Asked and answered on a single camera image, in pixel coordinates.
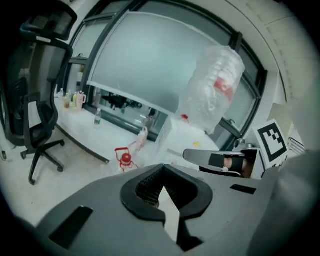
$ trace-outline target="white wall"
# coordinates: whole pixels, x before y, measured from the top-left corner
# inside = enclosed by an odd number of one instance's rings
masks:
[[[273,103],[268,121],[272,119],[276,120],[284,135],[284,138],[287,140],[289,138],[289,131],[292,125],[292,119],[287,106]]]
[[[320,150],[320,77],[290,106],[291,118],[306,150]]]

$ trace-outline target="clear plastic bag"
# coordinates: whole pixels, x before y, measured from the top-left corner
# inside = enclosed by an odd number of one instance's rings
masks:
[[[230,107],[244,71],[241,57],[229,46],[207,48],[179,99],[177,114],[212,134]]]

